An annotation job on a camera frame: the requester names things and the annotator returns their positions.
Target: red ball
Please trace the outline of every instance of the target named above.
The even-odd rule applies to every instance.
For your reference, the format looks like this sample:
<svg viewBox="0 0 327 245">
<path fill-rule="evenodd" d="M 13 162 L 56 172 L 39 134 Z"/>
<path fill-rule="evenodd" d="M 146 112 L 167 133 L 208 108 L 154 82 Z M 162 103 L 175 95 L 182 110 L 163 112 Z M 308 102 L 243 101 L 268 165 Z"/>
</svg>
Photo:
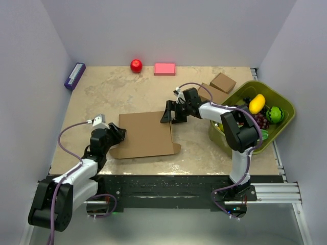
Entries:
<svg viewBox="0 0 327 245">
<path fill-rule="evenodd" d="M 143 68 L 142 62 L 140 60 L 132 60 L 131 70 L 134 73 L 140 73 Z"/>
</svg>

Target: beige table surface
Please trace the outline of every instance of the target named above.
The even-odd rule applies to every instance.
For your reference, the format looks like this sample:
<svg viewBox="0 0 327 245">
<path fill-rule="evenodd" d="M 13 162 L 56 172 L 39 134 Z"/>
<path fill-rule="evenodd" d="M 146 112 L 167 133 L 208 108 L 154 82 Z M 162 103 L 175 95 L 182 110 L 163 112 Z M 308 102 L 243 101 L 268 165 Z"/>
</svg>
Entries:
<svg viewBox="0 0 327 245">
<path fill-rule="evenodd" d="M 134 74 L 129 67 L 87 67 L 69 102 L 63 128 L 105 114 L 106 122 L 119 124 L 123 113 L 164 111 L 166 100 L 175 100 L 173 90 L 186 82 L 207 83 L 224 73 L 234 79 L 235 89 L 252 80 L 249 67 L 177 67 L 176 76 L 154 76 L 153 67 Z M 209 121 L 188 117 L 186 124 L 173 125 L 174 142 L 181 152 L 171 156 L 113 159 L 100 174 L 134 175 L 228 175 L 231 159 L 208 136 Z M 89 144 L 91 125 L 72 128 L 62 136 L 63 145 L 79 156 Z M 57 147 L 50 174 L 63 174 L 77 159 Z M 278 175 L 272 146 L 253 156 L 250 174 Z"/>
</svg>

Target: purple and white box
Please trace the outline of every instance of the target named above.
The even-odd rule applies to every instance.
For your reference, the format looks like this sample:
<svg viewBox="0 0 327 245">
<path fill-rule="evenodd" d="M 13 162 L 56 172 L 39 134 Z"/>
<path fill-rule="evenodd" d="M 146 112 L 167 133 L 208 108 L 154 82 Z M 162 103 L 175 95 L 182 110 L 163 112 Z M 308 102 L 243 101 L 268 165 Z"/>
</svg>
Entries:
<svg viewBox="0 0 327 245">
<path fill-rule="evenodd" d="M 74 69 L 72 70 L 70 76 L 67 78 L 65 82 L 65 87 L 71 91 L 73 91 L 83 75 L 86 66 L 84 63 L 76 63 Z"/>
</svg>

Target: green basket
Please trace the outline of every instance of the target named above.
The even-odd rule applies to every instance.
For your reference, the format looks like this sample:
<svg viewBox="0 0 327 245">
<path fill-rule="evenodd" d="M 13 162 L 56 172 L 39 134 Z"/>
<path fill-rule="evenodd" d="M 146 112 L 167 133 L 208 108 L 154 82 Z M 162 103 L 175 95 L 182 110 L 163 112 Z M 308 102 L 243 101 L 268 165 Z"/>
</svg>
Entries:
<svg viewBox="0 0 327 245">
<path fill-rule="evenodd" d="M 259 81 L 249 81 L 243 84 L 233 94 L 231 94 L 222 105 L 234 106 L 243 105 L 243 98 L 250 97 L 254 98 L 258 93 L 262 94 L 266 99 L 266 107 L 277 106 L 282 108 L 285 113 L 284 120 L 279 124 L 270 124 L 269 137 L 263 141 L 259 149 L 253 152 L 254 155 L 261 153 L 290 123 L 295 116 L 295 108 L 291 102 L 281 96 L 275 90 L 267 86 L 266 84 Z M 215 122 L 210 122 L 209 127 L 209 138 L 218 145 L 224 152 L 231 156 L 231 148 L 228 146 L 225 134 L 220 131 L 216 126 Z"/>
</svg>

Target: pink sponge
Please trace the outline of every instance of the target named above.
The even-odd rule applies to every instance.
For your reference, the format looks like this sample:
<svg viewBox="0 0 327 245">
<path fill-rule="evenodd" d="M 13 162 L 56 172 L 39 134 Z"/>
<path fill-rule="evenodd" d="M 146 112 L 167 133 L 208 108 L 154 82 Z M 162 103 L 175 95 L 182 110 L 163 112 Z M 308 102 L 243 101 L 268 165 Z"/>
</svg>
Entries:
<svg viewBox="0 0 327 245">
<path fill-rule="evenodd" d="M 176 74 L 176 67 L 173 63 L 156 63 L 154 65 L 155 76 L 174 76 Z"/>
</svg>

